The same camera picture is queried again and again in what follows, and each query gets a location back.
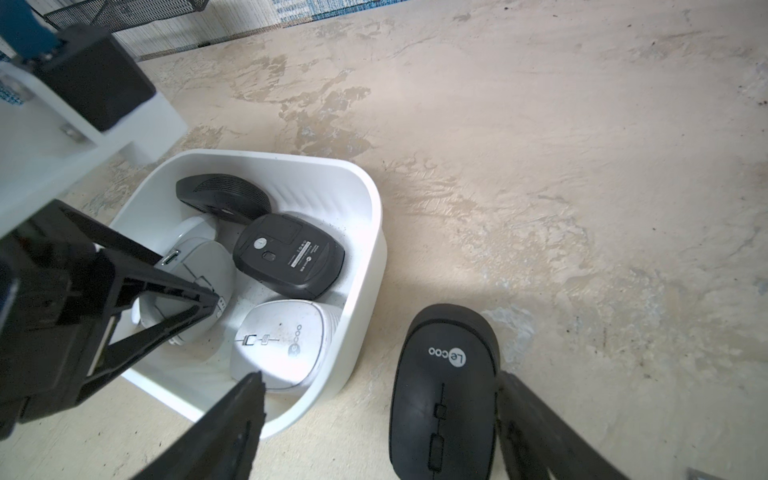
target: black wire mesh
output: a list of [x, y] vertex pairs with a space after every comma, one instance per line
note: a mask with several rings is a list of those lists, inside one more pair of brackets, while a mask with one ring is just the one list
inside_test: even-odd
[[85, 0], [43, 15], [62, 30], [76, 23], [99, 25], [111, 32], [146, 25], [192, 12], [202, 12], [208, 0]]

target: wireless mouse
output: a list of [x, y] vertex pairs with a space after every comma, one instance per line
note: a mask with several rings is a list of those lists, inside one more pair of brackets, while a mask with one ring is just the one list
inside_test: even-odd
[[[154, 267], [211, 289], [219, 296], [211, 316], [170, 338], [168, 342], [183, 345], [200, 338], [221, 318], [235, 290], [236, 272], [230, 253], [221, 243], [213, 240], [187, 238], [174, 245], [168, 255]], [[189, 308], [188, 303], [180, 300], [151, 296], [140, 296], [134, 305], [137, 306], [139, 321], [144, 328], [151, 328]]]
[[267, 392], [301, 394], [328, 356], [342, 310], [309, 300], [277, 300], [251, 310], [237, 329], [230, 373], [261, 372]]
[[203, 213], [243, 225], [272, 211], [270, 198], [263, 190], [227, 174], [182, 178], [176, 182], [176, 198]]
[[389, 460], [402, 480], [486, 480], [495, 446], [498, 341], [480, 314], [422, 310], [402, 346], [389, 415]]
[[232, 257], [239, 271], [280, 295], [314, 300], [339, 277], [344, 249], [304, 220], [267, 214], [245, 227]]

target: concrete floor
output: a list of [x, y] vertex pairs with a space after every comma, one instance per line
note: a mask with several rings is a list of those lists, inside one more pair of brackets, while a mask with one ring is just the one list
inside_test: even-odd
[[[765, 478], [768, 2], [411, 0], [141, 66], [190, 125], [176, 151], [341, 158], [382, 194], [356, 370], [253, 478], [394, 478], [400, 346], [442, 301], [631, 478]], [[65, 199], [109, 221], [149, 170]], [[128, 478], [188, 426], [119, 379], [19, 426], [0, 477]]]

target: black computer mouse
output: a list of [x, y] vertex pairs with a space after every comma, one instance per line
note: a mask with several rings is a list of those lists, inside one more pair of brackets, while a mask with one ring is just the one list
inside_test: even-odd
[[480, 314], [428, 306], [402, 346], [389, 460], [402, 480], [486, 480], [495, 446], [498, 341]]

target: mouse scroll wheel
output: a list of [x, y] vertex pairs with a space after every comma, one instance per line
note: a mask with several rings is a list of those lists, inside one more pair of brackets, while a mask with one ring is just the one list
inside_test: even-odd
[[445, 414], [448, 411], [448, 407], [439, 403], [435, 404], [435, 418], [445, 420]]
[[440, 435], [433, 433], [429, 440], [429, 460], [427, 466], [433, 472], [442, 470], [442, 446], [443, 439]]

